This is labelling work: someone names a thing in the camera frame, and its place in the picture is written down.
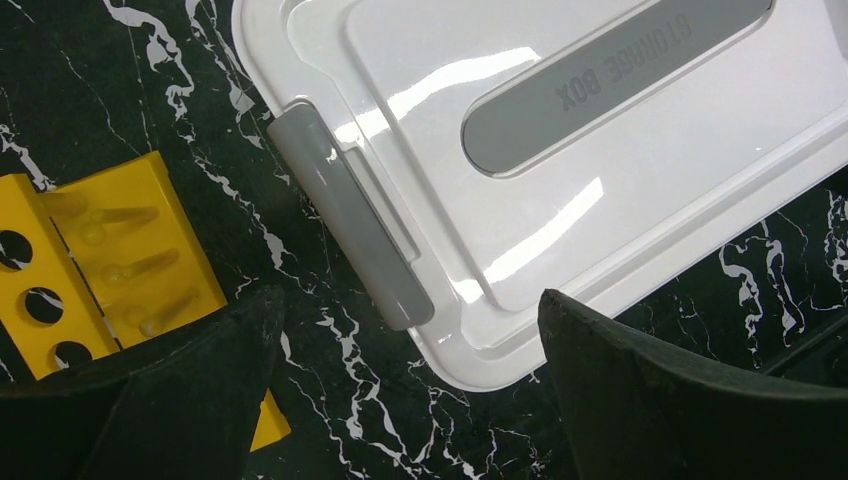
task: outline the gray oval inset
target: gray oval inset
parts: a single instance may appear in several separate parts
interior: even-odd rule
[[[508,172],[662,80],[771,8],[773,0],[661,0],[471,112],[468,159]]]

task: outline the yellow panel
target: yellow panel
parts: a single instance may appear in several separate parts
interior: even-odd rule
[[[123,346],[226,305],[158,152],[42,199]]]
[[[274,396],[268,390],[265,399],[259,405],[259,423],[256,425],[256,433],[253,434],[253,444],[250,451],[255,452],[266,447],[291,433],[289,422],[280,412],[280,408],[274,401]]]
[[[118,351],[94,300],[71,262],[26,175],[0,177],[0,231],[23,235],[32,246],[32,263],[21,271],[0,265],[0,320],[36,379],[57,371],[59,342],[84,345],[93,358]],[[27,313],[26,292],[44,287],[57,293],[64,313],[55,324]]]

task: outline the marble surface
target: marble surface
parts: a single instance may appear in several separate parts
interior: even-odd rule
[[[573,478],[544,367],[498,392],[463,393],[380,323],[264,136],[271,113],[236,59],[231,8],[0,1],[0,174],[26,172],[45,190],[160,150],[228,299],[285,287],[273,388],[294,433],[254,454],[245,478]],[[731,365],[768,365],[844,313],[840,178],[620,320]]]

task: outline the white plastic lid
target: white plastic lid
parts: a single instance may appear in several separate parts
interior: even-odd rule
[[[320,114],[466,390],[544,362],[545,288],[616,315],[846,162],[838,0],[242,0],[233,26],[275,116]]]

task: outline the dark green marble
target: dark green marble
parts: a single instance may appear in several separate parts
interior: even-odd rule
[[[466,394],[382,325],[263,136],[271,115],[235,60],[230,2],[127,1],[149,15],[130,27],[122,0],[112,13],[110,0],[17,1],[0,3],[0,173],[43,188],[157,149],[228,299],[285,287],[274,389],[294,433],[254,454],[246,478],[573,477],[544,367]],[[812,189],[620,319],[768,364],[844,310],[846,205]]]

